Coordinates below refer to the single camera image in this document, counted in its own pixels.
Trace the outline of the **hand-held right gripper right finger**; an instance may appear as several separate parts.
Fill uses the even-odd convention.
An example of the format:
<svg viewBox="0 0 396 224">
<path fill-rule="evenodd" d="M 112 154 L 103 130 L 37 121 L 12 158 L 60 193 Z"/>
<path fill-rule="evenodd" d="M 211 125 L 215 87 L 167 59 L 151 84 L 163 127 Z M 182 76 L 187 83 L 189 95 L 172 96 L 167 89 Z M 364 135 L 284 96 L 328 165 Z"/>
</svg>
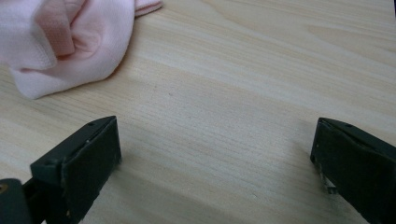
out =
<svg viewBox="0 0 396 224">
<path fill-rule="evenodd" d="M 396 224 L 396 147 L 343 121 L 320 118 L 310 160 L 330 194 L 371 224 Z"/>
</svg>

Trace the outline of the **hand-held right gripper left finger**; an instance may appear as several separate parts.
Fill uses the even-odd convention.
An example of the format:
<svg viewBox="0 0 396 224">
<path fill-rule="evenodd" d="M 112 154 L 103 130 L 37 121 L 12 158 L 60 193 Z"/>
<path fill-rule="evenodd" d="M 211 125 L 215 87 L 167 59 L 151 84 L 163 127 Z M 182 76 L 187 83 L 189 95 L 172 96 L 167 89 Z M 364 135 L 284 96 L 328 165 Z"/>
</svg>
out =
<svg viewBox="0 0 396 224">
<path fill-rule="evenodd" d="M 91 121 L 31 164 L 48 202 L 48 224 L 78 224 L 120 164 L 115 116 Z"/>
</svg>

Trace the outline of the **pink sock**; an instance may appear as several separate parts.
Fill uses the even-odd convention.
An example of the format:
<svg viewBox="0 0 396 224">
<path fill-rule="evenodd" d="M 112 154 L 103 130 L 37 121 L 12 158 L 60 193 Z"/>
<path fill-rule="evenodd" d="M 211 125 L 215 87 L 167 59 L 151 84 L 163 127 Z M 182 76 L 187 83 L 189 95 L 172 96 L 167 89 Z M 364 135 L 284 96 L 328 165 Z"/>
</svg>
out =
<svg viewBox="0 0 396 224">
<path fill-rule="evenodd" d="M 0 0 L 0 64 L 27 98 L 111 75 L 134 19 L 163 0 Z"/>
</svg>

